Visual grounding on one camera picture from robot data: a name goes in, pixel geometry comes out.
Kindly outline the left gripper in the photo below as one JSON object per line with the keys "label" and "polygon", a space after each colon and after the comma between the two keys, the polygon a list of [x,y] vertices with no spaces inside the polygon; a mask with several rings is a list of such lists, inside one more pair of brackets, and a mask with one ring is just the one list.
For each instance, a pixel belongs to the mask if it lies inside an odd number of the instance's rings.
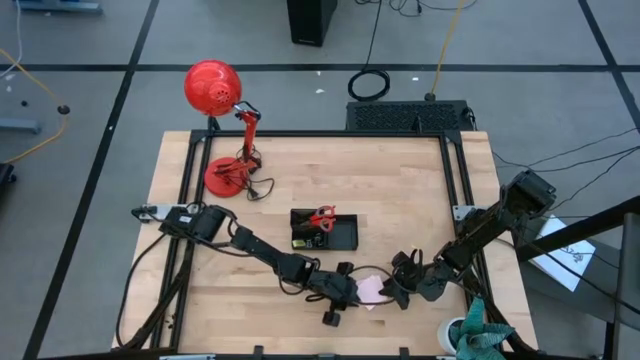
{"label": "left gripper", "polygon": [[310,302],[329,300],[329,310],[323,315],[325,325],[338,327],[341,316],[338,311],[360,306],[358,283],[350,276],[355,266],[351,262],[340,262],[334,272],[315,270],[309,277]]}

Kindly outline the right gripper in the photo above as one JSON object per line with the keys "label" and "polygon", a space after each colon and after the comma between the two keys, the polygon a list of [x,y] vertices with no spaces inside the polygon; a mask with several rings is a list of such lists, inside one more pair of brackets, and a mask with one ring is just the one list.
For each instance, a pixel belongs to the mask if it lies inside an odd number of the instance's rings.
{"label": "right gripper", "polygon": [[453,270],[443,260],[423,262],[423,251],[414,249],[411,255],[398,252],[391,260],[391,276],[383,282],[380,295],[394,298],[401,309],[409,307],[411,294],[419,294],[428,302],[436,301],[453,279]]}

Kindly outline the pink sticky note pad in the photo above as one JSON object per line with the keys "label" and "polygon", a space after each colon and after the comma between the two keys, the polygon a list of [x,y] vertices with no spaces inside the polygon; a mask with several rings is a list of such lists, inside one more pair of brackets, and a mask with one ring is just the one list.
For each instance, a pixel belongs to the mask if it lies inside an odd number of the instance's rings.
{"label": "pink sticky note pad", "polygon": [[357,295],[361,303],[364,303],[367,310],[372,310],[378,304],[389,300],[389,297],[381,295],[383,281],[379,275],[371,275],[356,282],[358,286]]}

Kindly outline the black mesh desk organizer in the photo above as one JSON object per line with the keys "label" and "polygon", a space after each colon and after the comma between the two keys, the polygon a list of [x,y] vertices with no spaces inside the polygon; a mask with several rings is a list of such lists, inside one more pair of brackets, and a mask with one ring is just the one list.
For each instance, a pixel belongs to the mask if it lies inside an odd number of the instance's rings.
{"label": "black mesh desk organizer", "polygon": [[335,212],[333,230],[323,232],[317,227],[308,227],[304,222],[314,214],[315,209],[292,209],[290,211],[291,247],[293,240],[315,240],[323,238],[325,249],[298,248],[307,251],[355,251],[359,246],[358,217],[355,214],[340,215]]}

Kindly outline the red grey handled scissors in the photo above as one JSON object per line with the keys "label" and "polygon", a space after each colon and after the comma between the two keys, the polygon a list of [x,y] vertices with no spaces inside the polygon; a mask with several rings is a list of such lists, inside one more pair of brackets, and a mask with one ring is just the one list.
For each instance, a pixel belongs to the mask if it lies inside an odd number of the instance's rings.
{"label": "red grey handled scissors", "polygon": [[324,205],[317,208],[304,224],[308,227],[317,227],[323,232],[329,233],[333,230],[335,221],[335,206]]}

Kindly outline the white plant pot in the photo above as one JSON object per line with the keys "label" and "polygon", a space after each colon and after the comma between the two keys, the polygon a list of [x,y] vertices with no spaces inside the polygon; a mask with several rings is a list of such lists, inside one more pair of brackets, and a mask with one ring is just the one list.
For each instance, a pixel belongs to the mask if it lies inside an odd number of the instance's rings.
{"label": "white plant pot", "polygon": [[465,320],[464,317],[451,318],[451,319],[442,321],[438,327],[437,339],[441,348],[445,351],[447,355],[456,354],[457,343],[453,340],[451,336],[452,329],[454,327],[459,327],[464,320]]}

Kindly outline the green leafy plant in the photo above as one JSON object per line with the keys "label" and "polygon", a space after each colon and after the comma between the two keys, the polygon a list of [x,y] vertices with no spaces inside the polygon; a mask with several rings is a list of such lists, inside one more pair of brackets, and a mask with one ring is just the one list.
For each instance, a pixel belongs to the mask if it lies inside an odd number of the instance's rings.
{"label": "green leafy plant", "polygon": [[497,346],[512,335],[515,329],[506,324],[486,323],[484,312],[483,299],[475,297],[467,316],[447,331],[456,360],[506,360]]}

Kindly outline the black vented computer case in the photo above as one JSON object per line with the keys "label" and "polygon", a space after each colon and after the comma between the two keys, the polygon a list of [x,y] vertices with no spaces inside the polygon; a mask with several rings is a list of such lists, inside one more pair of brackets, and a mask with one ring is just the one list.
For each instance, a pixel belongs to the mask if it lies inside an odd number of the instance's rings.
{"label": "black vented computer case", "polygon": [[473,131],[473,110],[464,100],[349,102],[346,129],[354,131]]}

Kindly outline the white printed paper sheet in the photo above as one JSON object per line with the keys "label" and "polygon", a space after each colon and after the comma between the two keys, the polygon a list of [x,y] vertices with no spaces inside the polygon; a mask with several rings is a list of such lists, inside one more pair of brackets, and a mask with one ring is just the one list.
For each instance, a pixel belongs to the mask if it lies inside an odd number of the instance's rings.
{"label": "white printed paper sheet", "polygon": [[[551,215],[546,219],[534,219],[526,225],[531,242],[566,228],[559,218]],[[530,264],[554,279],[560,285],[574,292],[595,253],[595,246],[586,240],[578,241],[566,247],[539,255],[529,261]]]}

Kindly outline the black slanted metal beam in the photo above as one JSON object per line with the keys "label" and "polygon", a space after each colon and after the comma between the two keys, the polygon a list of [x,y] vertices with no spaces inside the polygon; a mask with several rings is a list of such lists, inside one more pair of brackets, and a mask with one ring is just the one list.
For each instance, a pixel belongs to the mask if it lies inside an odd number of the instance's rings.
{"label": "black slanted metal beam", "polygon": [[626,214],[640,215],[640,195],[589,216],[565,228],[523,244],[516,250],[520,262],[567,247],[594,235],[621,226]]}

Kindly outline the red desk lamp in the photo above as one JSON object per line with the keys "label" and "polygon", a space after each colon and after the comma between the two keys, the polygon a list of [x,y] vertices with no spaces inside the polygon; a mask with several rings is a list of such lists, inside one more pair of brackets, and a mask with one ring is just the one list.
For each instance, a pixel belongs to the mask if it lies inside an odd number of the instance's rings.
{"label": "red desk lamp", "polygon": [[215,196],[229,198],[247,191],[250,200],[259,195],[253,189],[251,175],[262,162],[254,155],[254,140],[261,113],[243,99],[240,77],[231,65],[219,60],[194,64],[185,77],[184,92],[189,104],[214,119],[230,113],[245,125],[240,155],[211,162],[204,175],[205,187]]}

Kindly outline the black computer tower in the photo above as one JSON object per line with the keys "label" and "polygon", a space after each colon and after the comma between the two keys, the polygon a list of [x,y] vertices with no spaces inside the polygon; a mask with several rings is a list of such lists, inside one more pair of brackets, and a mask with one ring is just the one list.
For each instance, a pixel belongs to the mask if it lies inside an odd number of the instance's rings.
{"label": "black computer tower", "polygon": [[287,0],[291,41],[322,47],[338,0]]}

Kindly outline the black caster wheel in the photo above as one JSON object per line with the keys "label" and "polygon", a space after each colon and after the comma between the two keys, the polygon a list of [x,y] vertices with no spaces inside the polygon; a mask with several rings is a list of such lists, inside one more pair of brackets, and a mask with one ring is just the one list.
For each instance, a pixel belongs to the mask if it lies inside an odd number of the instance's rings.
{"label": "black caster wheel", "polygon": [[0,163],[0,195],[4,194],[8,186],[15,181],[14,166],[8,163]]}

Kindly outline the grey metal stand foot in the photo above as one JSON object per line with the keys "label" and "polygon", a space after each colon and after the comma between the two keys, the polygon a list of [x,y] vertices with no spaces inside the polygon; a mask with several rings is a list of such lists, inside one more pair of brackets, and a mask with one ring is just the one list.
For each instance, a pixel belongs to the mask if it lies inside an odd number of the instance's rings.
{"label": "grey metal stand foot", "polygon": [[44,12],[73,12],[102,14],[103,8],[97,2],[86,0],[13,0],[22,9]]}
{"label": "grey metal stand foot", "polygon": [[40,123],[35,120],[0,117],[0,130],[26,131],[39,134],[41,132],[41,126]]}

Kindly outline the dark grey metal post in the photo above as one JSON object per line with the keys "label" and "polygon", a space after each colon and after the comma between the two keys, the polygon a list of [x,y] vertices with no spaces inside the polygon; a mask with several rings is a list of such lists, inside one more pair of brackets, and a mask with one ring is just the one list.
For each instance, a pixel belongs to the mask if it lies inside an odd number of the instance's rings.
{"label": "dark grey metal post", "polygon": [[640,215],[624,216],[614,303],[614,319],[606,326],[602,360],[618,360],[622,326],[640,332]]}

